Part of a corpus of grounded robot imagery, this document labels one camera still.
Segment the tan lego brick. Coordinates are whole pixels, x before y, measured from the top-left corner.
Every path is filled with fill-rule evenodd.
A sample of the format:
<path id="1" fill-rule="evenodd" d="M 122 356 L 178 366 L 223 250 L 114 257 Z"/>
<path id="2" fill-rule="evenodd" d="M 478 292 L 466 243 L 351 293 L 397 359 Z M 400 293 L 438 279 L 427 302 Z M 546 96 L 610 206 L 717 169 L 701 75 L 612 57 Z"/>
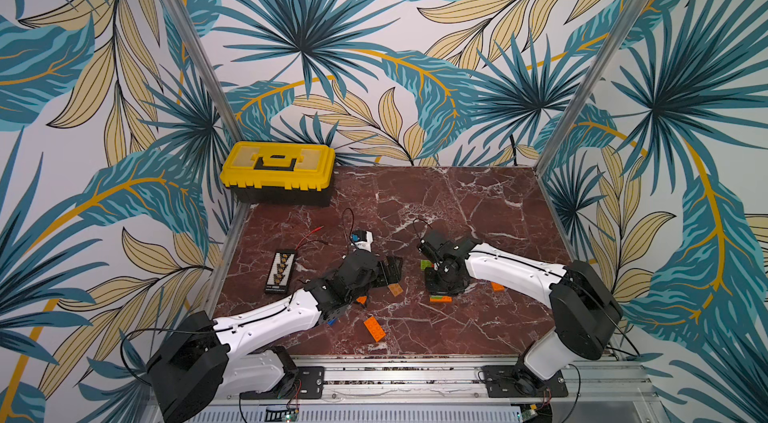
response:
<path id="1" fill-rule="evenodd" d="M 404 292 L 402 286 L 399 283 L 389 284 L 388 289 L 390 293 L 395 297 L 401 295 Z"/>

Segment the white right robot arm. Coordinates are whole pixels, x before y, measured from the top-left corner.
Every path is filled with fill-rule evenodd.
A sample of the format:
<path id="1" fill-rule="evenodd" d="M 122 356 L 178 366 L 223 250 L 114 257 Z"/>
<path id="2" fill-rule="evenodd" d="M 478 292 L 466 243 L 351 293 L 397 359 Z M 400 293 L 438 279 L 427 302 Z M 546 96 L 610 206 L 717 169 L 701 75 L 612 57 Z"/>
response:
<path id="1" fill-rule="evenodd" d="M 504 286 L 545 305 L 554 327 L 518 358 L 512 380 L 532 394 L 565 366 L 601 358 L 623 318 L 623 309 L 586 262 L 546 263 L 503 251 L 472 238 L 453 242 L 436 230 L 419 240 L 432 266 L 424 270 L 432 296 L 457 296 L 472 279 Z"/>

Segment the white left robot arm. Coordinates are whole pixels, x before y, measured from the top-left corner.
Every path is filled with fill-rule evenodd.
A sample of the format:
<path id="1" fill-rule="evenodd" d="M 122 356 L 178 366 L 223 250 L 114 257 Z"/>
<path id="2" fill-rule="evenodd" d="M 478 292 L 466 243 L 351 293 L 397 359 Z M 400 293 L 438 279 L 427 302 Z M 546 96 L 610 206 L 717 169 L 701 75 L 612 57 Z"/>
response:
<path id="1" fill-rule="evenodd" d="M 217 397 L 290 391 L 298 369 L 278 340 L 328 323 L 371 290 L 399 282 L 402 265 L 399 257 L 357 249 L 275 303 L 230 317 L 186 317 L 146 366 L 164 421 L 185 422 Z"/>

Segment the orange lego brick front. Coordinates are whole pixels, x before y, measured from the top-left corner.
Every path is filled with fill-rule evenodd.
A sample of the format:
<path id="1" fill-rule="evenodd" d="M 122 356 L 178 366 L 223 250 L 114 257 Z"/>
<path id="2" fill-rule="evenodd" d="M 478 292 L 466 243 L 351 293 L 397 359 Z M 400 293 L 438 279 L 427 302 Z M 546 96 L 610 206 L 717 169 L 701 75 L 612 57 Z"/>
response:
<path id="1" fill-rule="evenodd" d="M 385 330 L 375 317 L 371 316 L 367 318 L 363 324 L 375 342 L 380 342 L 386 337 Z"/>

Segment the yellow black toolbox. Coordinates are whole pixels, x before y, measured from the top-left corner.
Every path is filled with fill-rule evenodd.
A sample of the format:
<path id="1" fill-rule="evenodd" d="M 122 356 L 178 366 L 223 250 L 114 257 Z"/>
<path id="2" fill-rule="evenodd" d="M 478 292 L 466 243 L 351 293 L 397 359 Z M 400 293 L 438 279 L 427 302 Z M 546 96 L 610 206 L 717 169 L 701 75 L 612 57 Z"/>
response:
<path id="1" fill-rule="evenodd" d="M 238 142 L 220 181 L 243 203 L 326 207 L 335 163 L 336 152 L 326 145 Z"/>

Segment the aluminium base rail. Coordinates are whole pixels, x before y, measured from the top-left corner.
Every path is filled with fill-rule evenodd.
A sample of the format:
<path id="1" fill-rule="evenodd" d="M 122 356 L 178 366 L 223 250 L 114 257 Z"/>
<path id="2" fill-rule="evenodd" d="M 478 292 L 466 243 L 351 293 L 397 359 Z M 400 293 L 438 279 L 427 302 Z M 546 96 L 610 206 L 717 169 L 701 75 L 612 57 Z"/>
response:
<path id="1" fill-rule="evenodd" d="M 196 422 L 666 422 L 645 369 L 636 361 L 576 361 L 539 396 L 496 390 L 492 356 L 299 357 L 300 394 L 280 400 L 236 395 L 214 400 Z"/>

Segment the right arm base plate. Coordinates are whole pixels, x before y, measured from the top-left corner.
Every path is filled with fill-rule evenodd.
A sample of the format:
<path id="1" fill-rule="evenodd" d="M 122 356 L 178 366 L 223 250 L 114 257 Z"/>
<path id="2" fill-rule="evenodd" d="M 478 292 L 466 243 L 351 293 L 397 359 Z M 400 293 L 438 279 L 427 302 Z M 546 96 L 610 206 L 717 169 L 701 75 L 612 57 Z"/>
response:
<path id="1" fill-rule="evenodd" d="M 517 365 L 486 365 L 479 372 L 489 398 L 564 398 L 569 395 L 560 371 L 542 380 Z"/>

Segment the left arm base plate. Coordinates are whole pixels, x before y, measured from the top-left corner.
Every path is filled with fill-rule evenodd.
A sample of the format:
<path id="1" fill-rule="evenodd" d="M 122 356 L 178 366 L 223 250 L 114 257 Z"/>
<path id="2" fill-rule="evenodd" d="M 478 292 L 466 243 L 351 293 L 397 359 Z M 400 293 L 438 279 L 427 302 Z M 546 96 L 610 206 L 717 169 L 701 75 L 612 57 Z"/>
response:
<path id="1" fill-rule="evenodd" d="M 285 400 L 289 397 L 299 400 L 319 400 L 323 396 L 325 383 L 323 366 L 304 366 L 289 370 L 287 374 L 268 391 L 248 391 L 240 394 L 244 400 Z"/>

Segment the aluminium corner post left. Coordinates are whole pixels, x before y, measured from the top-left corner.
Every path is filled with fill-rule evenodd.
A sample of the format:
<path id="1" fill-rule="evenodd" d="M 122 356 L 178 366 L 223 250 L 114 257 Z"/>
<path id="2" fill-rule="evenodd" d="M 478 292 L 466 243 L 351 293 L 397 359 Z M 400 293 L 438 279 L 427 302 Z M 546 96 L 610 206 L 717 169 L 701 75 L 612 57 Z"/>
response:
<path id="1" fill-rule="evenodd" d="M 191 62 L 203 80 L 212 102 L 218 111 L 225 128 L 235 142 L 243 141 L 243 134 L 238 125 L 227 96 L 211 65 L 195 26 L 182 0 L 162 0 L 166 5 L 171 21 L 186 46 Z"/>

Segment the aluminium corner post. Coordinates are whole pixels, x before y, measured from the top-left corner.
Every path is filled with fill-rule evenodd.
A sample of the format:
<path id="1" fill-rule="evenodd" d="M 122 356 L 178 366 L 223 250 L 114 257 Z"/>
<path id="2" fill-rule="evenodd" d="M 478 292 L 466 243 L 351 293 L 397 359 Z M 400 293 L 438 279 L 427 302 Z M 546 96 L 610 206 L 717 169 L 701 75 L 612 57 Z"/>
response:
<path id="1" fill-rule="evenodd" d="M 633 25 L 643 13 L 648 1 L 649 0 L 627 0 L 625 8 L 618 14 L 611 32 L 607 35 L 606 41 L 597 53 L 594 62 L 590 66 L 589 71 L 586 73 L 584 80 L 581 82 L 574 95 L 571 104 L 562 114 L 558 126 L 553 131 L 547 147 L 542 152 L 537 165 L 535 166 L 535 173 L 538 178 L 541 178 L 553 166 L 553 160 L 559 147 L 568 136 L 571 127 L 574 125 L 575 120 L 585 106 L 588 97 L 592 94 L 604 69 L 610 63 Z"/>
<path id="2" fill-rule="evenodd" d="M 162 0 L 166 5 L 171 21 L 186 46 L 191 62 L 203 80 L 212 102 L 218 111 L 225 128 L 235 142 L 243 141 L 243 134 L 238 125 L 227 96 L 211 65 L 195 26 L 182 0 Z"/>

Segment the aluminium corner post right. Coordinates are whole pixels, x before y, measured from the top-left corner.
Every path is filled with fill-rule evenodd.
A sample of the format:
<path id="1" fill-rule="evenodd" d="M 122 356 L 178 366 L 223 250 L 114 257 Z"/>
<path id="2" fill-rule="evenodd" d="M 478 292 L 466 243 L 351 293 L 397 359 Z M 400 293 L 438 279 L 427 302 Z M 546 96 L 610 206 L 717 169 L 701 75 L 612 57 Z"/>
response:
<path id="1" fill-rule="evenodd" d="M 575 120 L 585 106 L 588 97 L 592 94 L 604 69 L 610 63 L 633 25 L 643 13 L 648 1 L 649 0 L 627 0 L 625 8 L 618 14 L 611 32 L 607 35 L 606 41 L 597 53 L 594 62 L 590 66 L 589 71 L 586 73 L 584 80 L 581 82 L 574 95 L 571 104 L 562 114 L 558 126 L 553 131 L 547 147 L 542 152 L 537 165 L 535 166 L 535 173 L 538 178 L 541 178 L 553 166 L 553 160 L 559 147 L 568 136 L 571 127 L 574 125 Z"/>

